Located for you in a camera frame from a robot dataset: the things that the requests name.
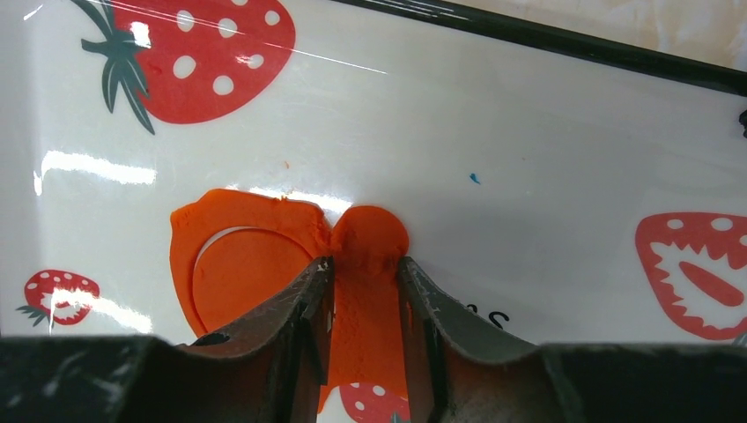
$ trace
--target metal tool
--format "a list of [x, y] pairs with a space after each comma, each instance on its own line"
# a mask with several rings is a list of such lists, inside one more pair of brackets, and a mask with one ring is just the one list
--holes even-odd
[[334, 268], [194, 344], [154, 337], [5, 338], [0, 421], [315, 421], [327, 382]]
[[710, 422], [747, 419], [747, 349], [534, 346], [398, 271], [413, 422]]
[[[334, 266], [193, 345], [153, 337], [0, 340], [0, 421], [313, 422], [326, 383]], [[738, 421], [747, 349], [542, 345], [397, 271], [413, 423]]]

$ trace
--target orange play dough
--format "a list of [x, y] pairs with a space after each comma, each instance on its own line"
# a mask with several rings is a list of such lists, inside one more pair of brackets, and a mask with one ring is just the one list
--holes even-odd
[[[281, 234], [303, 247], [311, 257], [326, 256], [329, 253], [329, 225], [324, 219], [322, 210], [313, 204], [256, 196], [232, 189], [212, 189], [197, 202], [174, 211], [171, 214], [173, 232], [169, 254], [174, 290], [189, 326], [198, 337], [218, 327], [207, 327], [197, 313], [198, 302], [204, 307], [204, 302], [196, 301], [193, 294], [192, 285], [197, 257], [213, 235], [241, 226], [256, 227]], [[225, 258], [226, 261], [232, 260], [232, 257], [236, 260], [242, 257], [238, 250], [227, 252], [227, 254], [230, 256]], [[222, 272], [219, 268], [208, 268], [205, 263], [201, 263], [201, 269], [204, 274], [200, 277], [200, 286], [209, 284], [211, 275], [220, 275]], [[233, 281], [237, 283], [240, 290], [246, 289], [246, 280], [235, 278]], [[270, 278], [264, 283], [278, 288], [279, 291], [291, 281], [292, 279]], [[235, 295], [229, 291], [230, 289], [224, 286], [222, 292], [225, 296], [212, 295], [211, 300], [216, 302], [212, 307], [219, 308], [229, 303]], [[223, 317], [238, 316], [248, 311], [247, 309], [224, 308]]]
[[[409, 237], [395, 215], [352, 207], [330, 233], [315, 205], [214, 189], [171, 221], [174, 288], [197, 336], [282, 290], [312, 258], [332, 254], [337, 311], [319, 409], [331, 388], [353, 382], [407, 397], [396, 266]], [[255, 230], [223, 235], [200, 256], [213, 235], [239, 226]]]
[[197, 260], [195, 308], [208, 330], [229, 324], [282, 291], [312, 257], [285, 236], [240, 230], [213, 242]]
[[379, 207], [352, 207], [332, 230], [337, 315], [332, 330], [332, 388], [370, 382], [407, 397], [396, 266], [410, 239], [402, 222]]

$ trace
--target screw hole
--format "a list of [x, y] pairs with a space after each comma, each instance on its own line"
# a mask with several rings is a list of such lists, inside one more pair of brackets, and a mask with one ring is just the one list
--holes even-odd
[[195, 341], [193, 346], [208, 346], [208, 345], [218, 345], [223, 344], [224, 342], [231, 339], [228, 335], [224, 335], [222, 333], [209, 333], [201, 338], [199, 338], [197, 341]]

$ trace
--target strawberry print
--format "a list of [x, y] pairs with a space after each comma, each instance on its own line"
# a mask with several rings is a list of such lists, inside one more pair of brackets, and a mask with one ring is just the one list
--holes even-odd
[[348, 415], [367, 423], [409, 423], [407, 400], [371, 383], [351, 383], [340, 387], [340, 397]]
[[719, 341], [747, 331], [747, 218], [657, 214], [639, 223], [635, 246], [656, 299], [677, 326]]
[[71, 0], [105, 40], [101, 89], [109, 112], [122, 88], [138, 121], [217, 119], [244, 106], [285, 67], [296, 39], [277, 0]]
[[[68, 298], [75, 294], [80, 297], [80, 302], [55, 301], [55, 293], [61, 292]], [[27, 305], [17, 308], [17, 311], [33, 319], [33, 326], [49, 319], [70, 325], [80, 323], [91, 311], [91, 306], [86, 303], [99, 298], [99, 285], [69, 271], [45, 270], [28, 279], [24, 295]]]

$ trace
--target strawberry stem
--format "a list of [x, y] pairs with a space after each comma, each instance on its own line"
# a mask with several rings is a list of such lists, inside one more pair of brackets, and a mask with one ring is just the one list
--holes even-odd
[[151, 118], [141, 100], [141, 97], [149, 97], [147, 81], [142, 67], [135, 59], [135, 55], [143, 47], [135, 43], [132, 33], [115, 28], [114, 9], [110, 0], [101, 0], [103, 15], [88, 0], [71, 1], [91, 18], [106, 38], [101, 42], [81, 40], [80, 45], [85, 51], [108, 57], [101, 87], [109, 112], [114, 113], [117, 90], [121, 86], [137, 120], [148, 132], [155, 135]]
[[45, 318], [49, 320], [53, 325], [55, 324], [55, 321], [52, 320], [52, 317], [49, 315], [49, 313], [41, 308], [37, 308], [34, 306], [21, 306], [19, 308], [16, 308], [16, 310], [25, 315], [28, 315], [29, 319], [36, 319], [36, 322], [33, 323], [34, 327], [41, 323], [41, 321], [43, 321]]

